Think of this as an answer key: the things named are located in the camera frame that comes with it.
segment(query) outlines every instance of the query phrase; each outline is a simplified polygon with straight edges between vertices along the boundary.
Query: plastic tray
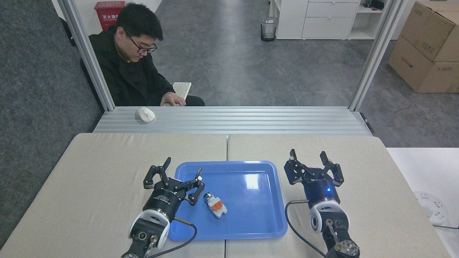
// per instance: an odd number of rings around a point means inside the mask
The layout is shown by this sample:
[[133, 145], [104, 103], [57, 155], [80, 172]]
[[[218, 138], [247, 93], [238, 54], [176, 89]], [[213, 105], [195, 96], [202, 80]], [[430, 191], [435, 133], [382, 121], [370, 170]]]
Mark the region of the plastic tray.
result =
[[[274, 164], [269, 161], [186, 162], [177, 167], [175, 178], [193, 179], [199, 168], [206, 184], [201, 198], [195, 206], [183, 201], [176, 213], [176, 217], [197, 227], [196, 240], [277, 238], [287, 232]], [[207, 207], [206, 192], [219, 197], [228, 209], [221, 218]], [[174, 221], [169, 237], [185, 241], [193, 233], [190, 226]]]

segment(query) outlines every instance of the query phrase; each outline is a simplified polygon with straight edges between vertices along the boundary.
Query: robotic arm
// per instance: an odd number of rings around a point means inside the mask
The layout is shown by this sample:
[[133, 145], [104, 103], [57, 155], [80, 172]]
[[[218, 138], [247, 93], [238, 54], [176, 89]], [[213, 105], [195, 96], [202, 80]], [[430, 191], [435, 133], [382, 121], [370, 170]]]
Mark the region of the robotic arm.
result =
[[339, 164], [328, 160], [326, 153], [320, 154], [321, 168], [309, 168], [297, 160], [295, 150], [290, 151], [290, 159], [285, 163], [284, 170], [291, 185], [301, 182], [304, 193], [309, 200], [311, 210], [310, 223], [316, 233], [322, 233], [327, 245], [326, 257], [330, 258], [358, 258], [360, 250], [352, 241], [347, 230], [349, 220], [341, 209], [340, 199], [336, 187], [341, 186], [344, 178]]
[[[137, 216], [128, 238], [132, 239], [129, 250], [122, 258], [146, 258], [153, 248], [161, 249], [167, 239], [170, 223], [173, 220], [192, 226], [190, 222], [175, 217], [183, 200], [191, 206], [196, 205], [204, 190], [205, 184], [201, 182], [201, 169], [194, 179], [182, 182], [175, 178], [167, 177], [166, 169], [171, 162], [168, 157], [163, 165], [151, 166], [144, 179], [144, 188], [153, 189], [150, 198], [143, 207], [143, 212]], [[153, 186], [153, 177], [159, 174], [161, 180]], [[187, 194], [193, 188], [194, 193]]]

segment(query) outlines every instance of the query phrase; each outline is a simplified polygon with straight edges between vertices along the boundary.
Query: black jacket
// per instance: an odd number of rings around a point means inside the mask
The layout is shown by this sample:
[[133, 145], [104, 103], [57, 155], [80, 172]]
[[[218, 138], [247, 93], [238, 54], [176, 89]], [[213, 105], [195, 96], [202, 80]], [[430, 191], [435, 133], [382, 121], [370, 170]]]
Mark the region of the black jacket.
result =
[[159, 106], [167, 92], [175, 92], [172, 85], [158, 73], [151, 54], [139, 60], [146, 73], [147, 96], [141, 94], [133, 81], [135, 78], [123, 66], [118, 55], [114, 34], [116, 29], [108, 29], [89, 36], [95, 56], [104, 74], [108, 89], [116, 106]]

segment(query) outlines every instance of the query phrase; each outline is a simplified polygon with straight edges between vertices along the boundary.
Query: white mouse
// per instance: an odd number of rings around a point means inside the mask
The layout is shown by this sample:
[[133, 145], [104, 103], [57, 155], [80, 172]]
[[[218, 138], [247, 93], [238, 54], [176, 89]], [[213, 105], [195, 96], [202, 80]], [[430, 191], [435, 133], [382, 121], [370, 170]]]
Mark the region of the white mouse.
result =
[[144, 123], [149, 123], [155, 120], [155, 113], [146, 107], [139, 107], [135, 111], [135, 116], [140, 118], [140, 120], [142, 120]]

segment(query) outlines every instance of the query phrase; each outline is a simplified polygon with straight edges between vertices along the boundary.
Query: red fire extinguisher box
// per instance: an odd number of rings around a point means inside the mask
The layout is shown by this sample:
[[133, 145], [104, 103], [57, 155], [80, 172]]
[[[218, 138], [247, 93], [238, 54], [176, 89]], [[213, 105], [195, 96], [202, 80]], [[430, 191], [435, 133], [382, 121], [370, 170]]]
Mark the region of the red fire extinguisher box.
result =
[[97, 2], [94, 10], [97, 12], [102, 30], [116, 24], [116, 19], [121, 9], [124, 7], [124, 1]]

